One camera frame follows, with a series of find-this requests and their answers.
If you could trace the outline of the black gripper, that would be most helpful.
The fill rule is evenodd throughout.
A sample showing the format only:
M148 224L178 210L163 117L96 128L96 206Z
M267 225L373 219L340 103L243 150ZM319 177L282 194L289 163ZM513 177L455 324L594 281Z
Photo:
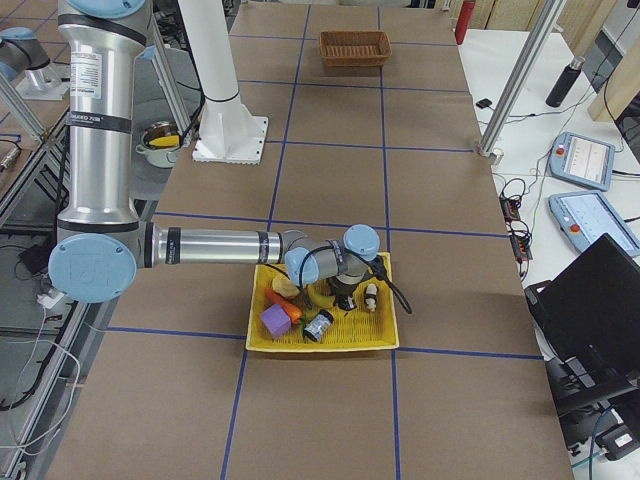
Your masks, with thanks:
M329 277L327 279L327 284L329 285L332 294L336 296L335 305L338 308L343 308L343 300L341 297L346 297L344 302L345 310L354 310L356 308L356 304L352 296L358 286L362 283L362 279L362 275L350 276L346 274Z

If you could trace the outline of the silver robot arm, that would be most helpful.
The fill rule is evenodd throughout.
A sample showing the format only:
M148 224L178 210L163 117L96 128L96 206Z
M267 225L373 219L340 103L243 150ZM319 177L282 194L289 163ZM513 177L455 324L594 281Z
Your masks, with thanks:
M61 101L69 90L69 68L55 64L25 27L1 31L1 74L27 100Z
M300 231L161 228L138 217L129 193L134 72L158 44L148 1L63 1L60 33L71 48L69 202L58 216L49 263L53 285L73 300L121 295L141 268L159 264L284 264L299 287L331 280L351 293L370 276L380 239L358 224L338 240Z

